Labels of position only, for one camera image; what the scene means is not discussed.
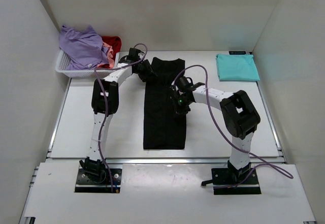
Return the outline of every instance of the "white table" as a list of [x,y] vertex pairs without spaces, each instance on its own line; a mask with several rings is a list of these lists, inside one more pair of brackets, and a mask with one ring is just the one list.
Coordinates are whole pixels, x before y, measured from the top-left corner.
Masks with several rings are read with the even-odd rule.
[[314,221],[296,167],[290,180],[271,168],[257,170],[261,195],[214,196],[211,166],[123,165],[120,194],[74,193],[78,161],[42,163],[24,216],[55,223],[253,223]]
[[[251,151],[264,157],[279,156],[257,84],[255,82],[220,82],[217,76],[216,54],[227,51],[157,51],[148,52],[151,62],[156,56],[163,60],[177,58],[185,60],[185,66],[201,64],[209,74],[209,86],[224,91],[244,90],[256,107],[261,122],[252,140]],[[186,71],[194,83],[204,82],[201,68]],[[85,158],[88,154],[93,128],[91,108],[94,80],[72,79],[66,102],[57,128],[52,158]],[[231,147],[215,128],[208,108],[203,104],[191,104],[187,115],[187,133],[184,150],[143,150],[143,105],[145,83],[134,74],[119,88],[119,108],[114,115],[108,132],[105,156],[107,158],[190,158],[230,156]],[[217,122],[228,138],[220,111],[214,110]]]

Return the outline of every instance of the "turquoise fabric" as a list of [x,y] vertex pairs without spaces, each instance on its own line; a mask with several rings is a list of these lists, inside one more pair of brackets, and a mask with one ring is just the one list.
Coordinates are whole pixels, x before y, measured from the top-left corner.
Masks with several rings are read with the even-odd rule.
[[217,54],[220,81],[259,81],[253,55]]

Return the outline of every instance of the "purple cloth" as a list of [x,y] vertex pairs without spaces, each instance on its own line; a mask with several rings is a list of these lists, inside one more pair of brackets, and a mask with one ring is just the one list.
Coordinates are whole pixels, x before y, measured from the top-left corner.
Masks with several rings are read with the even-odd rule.
[[71,27],[62,26],[60,48],[71,58],[66,70],[92,70],[98,64],[108,63],[108,49],[92,26],[78,32]]

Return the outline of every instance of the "white laundry basket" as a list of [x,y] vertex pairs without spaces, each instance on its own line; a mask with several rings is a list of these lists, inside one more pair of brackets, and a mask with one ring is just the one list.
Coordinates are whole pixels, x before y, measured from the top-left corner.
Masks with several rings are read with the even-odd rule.
[[[114,67],[117,66],[119,60],[119,52],[116,53],[115,56],[115,64]],[[60,50],[59,56],[56,60],[55,70],[58,73],[64,73],[69,78],[92,78],[95,77],[93,70],[78,70],[78,71],[70,71],[66,70],[71,62],[70,57],[63,51]],[[97,71],[101,78],[108,76],[112,71]]]

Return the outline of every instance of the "pile of clothes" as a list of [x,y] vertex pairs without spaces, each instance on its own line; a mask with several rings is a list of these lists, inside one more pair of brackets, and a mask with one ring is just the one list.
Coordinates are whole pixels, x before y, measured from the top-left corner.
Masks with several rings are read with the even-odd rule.
[[120,37],[99,36],[92,26],[84,32],[63,25],[60,48],[70,57],[66,70],[93,70],[96,67],[113,68],[115,55],[121,50]]

